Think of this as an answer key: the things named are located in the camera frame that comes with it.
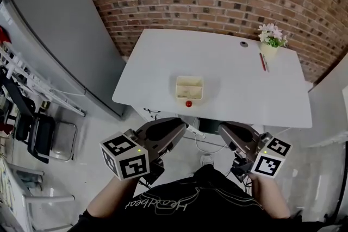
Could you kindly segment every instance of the floor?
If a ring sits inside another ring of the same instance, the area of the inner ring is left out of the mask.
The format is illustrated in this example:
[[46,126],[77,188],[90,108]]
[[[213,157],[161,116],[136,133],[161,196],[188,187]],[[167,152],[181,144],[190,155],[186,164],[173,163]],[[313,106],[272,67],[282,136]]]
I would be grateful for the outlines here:
[[[56,196],[70,193],[76,198],[74,202],[66,204],[46,204],[33,208],[35,224],[39,229],[76,223],[78,215],[113,176],[104,164],[99,142],[117,131],[137,129],[145,123],[131,108],[122,122],[113,119],[102,110],[86,118],[67,110],[60,110],[58,115],[78,127],[74,160],[51,160],[46,165],[30,156],[24,144],[14,142],[13,164],[45,172],[43,192],[35,192],[36,194]],[[271,128],[268,130],[273,134],[280,132]],[[193,138],[189,132],[186,136]],[[219,136],[210,135],[206,140],[224,145]],[[215,152],[221,148],[202,142],[199,142],[198,146],[208,152]],[[203,152],[196,148],[194,140],[182,138],[174,150],[163,157],[165,172],[154,185],[192,175],[200,167],[202,154]],[[215,168],[227,174],[234,159],[233,152],[223,148],[212,156]],[[295,145],[277,177],[292,213],[303,210],[305,220],[316,221],[323,220],[324,214],[333,211],[341,186],[343,165],[343,145],[306,149]],[[228,178],[237,181],[231,174]],[[143,186],[138,185],[135,194],[145,190]]]

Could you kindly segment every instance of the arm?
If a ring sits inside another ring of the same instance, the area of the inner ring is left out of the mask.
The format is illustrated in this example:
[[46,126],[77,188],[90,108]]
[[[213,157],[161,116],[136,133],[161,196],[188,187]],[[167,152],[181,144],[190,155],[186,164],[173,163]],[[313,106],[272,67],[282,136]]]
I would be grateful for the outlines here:
[[290,210],[274,179],[250,174],[252,196],[272,218],[289,218]]
[[139,178],[120,181],[114,177],[87,207],[92,217],[107,218],[133,198]]

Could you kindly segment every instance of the metal chair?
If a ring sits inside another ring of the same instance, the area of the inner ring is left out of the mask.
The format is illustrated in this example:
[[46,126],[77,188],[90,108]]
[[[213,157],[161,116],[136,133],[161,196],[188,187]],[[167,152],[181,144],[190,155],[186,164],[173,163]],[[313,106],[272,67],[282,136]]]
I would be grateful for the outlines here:
[[73,195],[54,197],[33,196],[16,172],[22,171],[37,175],[43,175],[44,173],[42,171],[30,170],[28,168],[8,164],[3,157],[0,158],[0,171],[2,174],[0,193],[3,196],[3,201],[10,208],[10,211],[24,232],[33,232],[34,230],[50,232],[72,227],[71,224],[67,224],[46,230],[35,229],[32,223],[33,216],[31,213],[31,204],[74,201],[75,197]]
[[[73,138],[70,153],[67,158],[58,158],[50,155],[55,139],[56,129],[61,125],[73,128]],[[17,115],[14,138],[28,145],[28,152],[38,160],[48,163],[49,159],[69,161],[73,158],[77,127],[73,123],[58,121],[53,117],[41,113],[33,113],[33,117],[20,114]]]

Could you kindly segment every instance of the sneaker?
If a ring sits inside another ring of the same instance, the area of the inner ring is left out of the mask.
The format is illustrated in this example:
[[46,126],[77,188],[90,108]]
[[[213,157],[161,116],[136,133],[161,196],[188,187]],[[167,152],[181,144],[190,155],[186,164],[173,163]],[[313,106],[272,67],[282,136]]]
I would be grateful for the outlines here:
[[214,165],[213,158],[210,154],[205,154],[201,156],[201,166],[204,165]]

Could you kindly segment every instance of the refrigerator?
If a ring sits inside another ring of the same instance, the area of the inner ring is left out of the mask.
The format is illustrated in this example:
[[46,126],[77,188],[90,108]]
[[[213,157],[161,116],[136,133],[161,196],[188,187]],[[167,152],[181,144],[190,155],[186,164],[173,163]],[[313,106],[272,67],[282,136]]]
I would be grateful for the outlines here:
[[11,51],[56,93],[87,113],[97,105],[122,117],[126,106],[111,98],[125,62],[92,0],[3,1],[0,26]]

